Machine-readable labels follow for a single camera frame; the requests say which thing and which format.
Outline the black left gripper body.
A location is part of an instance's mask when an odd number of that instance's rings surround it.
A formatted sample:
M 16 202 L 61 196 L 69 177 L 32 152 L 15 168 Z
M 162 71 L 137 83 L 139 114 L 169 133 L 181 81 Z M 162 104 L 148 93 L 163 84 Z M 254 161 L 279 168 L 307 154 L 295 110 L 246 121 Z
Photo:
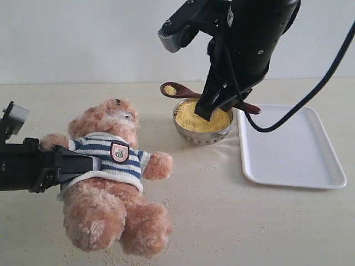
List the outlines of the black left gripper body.
M 21 144 L 1 144 L 1 191 L 43 193 L 59 185 L 58 158 L 56 152 L 42 152 L 34 138 L 25 138 Z

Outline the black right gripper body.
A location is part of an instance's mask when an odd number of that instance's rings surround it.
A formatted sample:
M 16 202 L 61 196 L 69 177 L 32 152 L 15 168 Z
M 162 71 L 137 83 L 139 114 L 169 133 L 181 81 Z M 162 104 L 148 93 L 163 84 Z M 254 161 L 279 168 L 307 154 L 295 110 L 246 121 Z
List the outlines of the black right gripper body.
M 210 70 L 205 91 L 232 88 L 241 92 L 266 76 L 271 55 L 299 11 L 300 1 L 232 1 L 221 20 L 220 34 L 207 46 Z

